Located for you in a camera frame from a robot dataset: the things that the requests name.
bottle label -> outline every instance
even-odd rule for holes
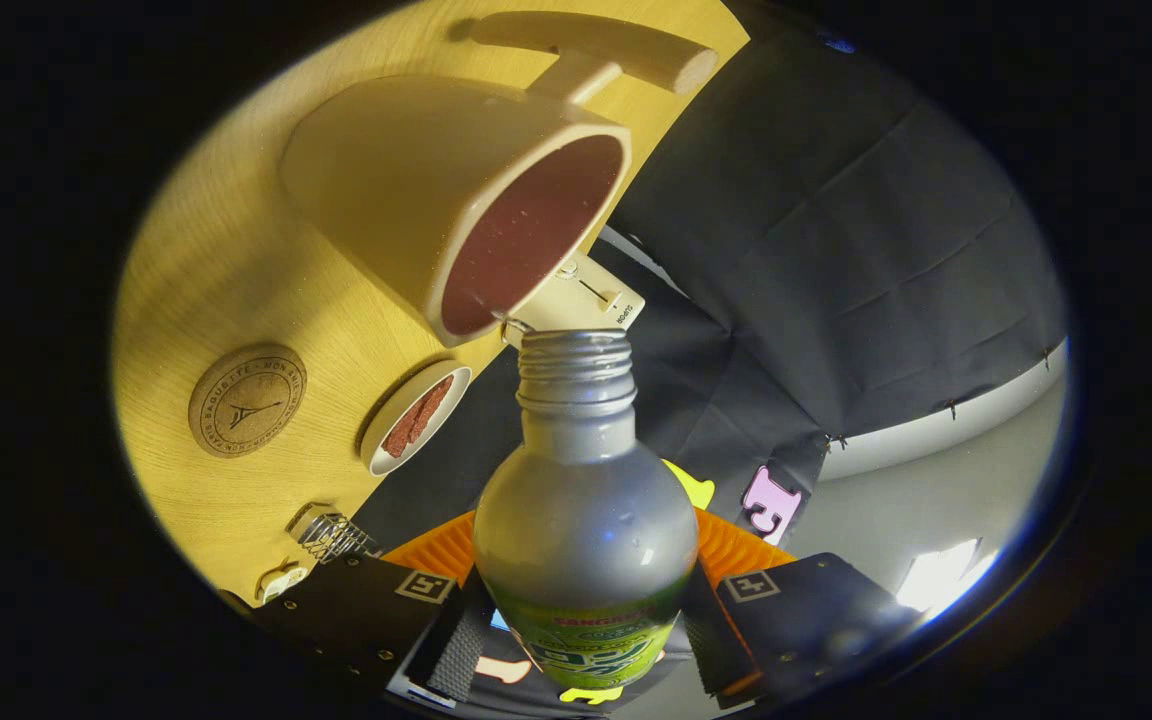
[[[509,632],[541,673],[568,688],[604,689],[652,669],[677,619],[682,585],[596,611],[544,607],[488,588]]]

pink sticker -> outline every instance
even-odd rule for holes
[[[741,498],[741,505],[745,507],[745,510],[759,509],[750,511],[749,521],[755,528],[768,533],[763,537],[763,541],[776,545],[781,543],[785,529],[790,525],[790,518],[794,518],[799,502],[803,502],[803,493],[790,492],[778,486],[776,480],[772,479],[767,465],[758,469],[755,482],[749,484],[749,488],[745,488],[745,497]]]
[[[479,655],[479,664],[473,670],[483,675],[492,675],[493,679],[500,679],[500,682],[511,685],[526,676],[531,670],[531,662],[526,660],[507,662],[497,660],[494,657]]]

gray bottle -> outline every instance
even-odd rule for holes
[[[483,491],[475,562],[543,673],[624,685],[652,669],[677,617],[695,510],[635,437],[623,329],[531,332],[521,344],[524,441]]]

white bowl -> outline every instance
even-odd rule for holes
[[[385,442],[385,438],[389,437],[389,432],[393,432],[394,425],[397,425],[397,420],[402,420],[403,415],[407,415],[407,411],[411,410],[411,407],[416,406],[416,402],[420,401],[420,397],[425,397],[426,392],[433,389],[437,384],[442,382],[444,378],[448,376],[452,377],[452,387],[447,391],[447,396],[444,397],[444,402],[439,404],[438,410],[434,410],[434,415],[430,416],[429,424],[425,425],[424,432],[420,432],[420,437],[416,438],[416,442],[408,444],[403,448],[403,454],[397,457],[385,452],[381,444]],[[424,447],[425,442],[429,442],[429,439],[434,437],[438,429],[452,416],[452,411],[456,410],[461,397],[465,395],[467,388],[470,387],[470,379],[472,377],[473,370],[470,366],[462,365],[455,359],[440,359],[438,363],[416,373],[416,377],[410,379],[410,381],[403,382],[401,387],[394,391],[393,395],[389,395],[389,400],[385,401],[384,406],[380,406],[379,411],[376,411],[376,417],[371,419],[366,432],[362,433],[358,455],[367,462],[367,470],[378,478],[384,477],[385,475],[393,473],[394,470],[402,467],[403,462],[411,460],[412,455],[420,452],[420,447]]]

round cork coaster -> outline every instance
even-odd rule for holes
[[[217,457],[259,450],[287,427],[305,395],[305,363],[291,348],[265,343],[225,355],[189,397],[189,429]]]

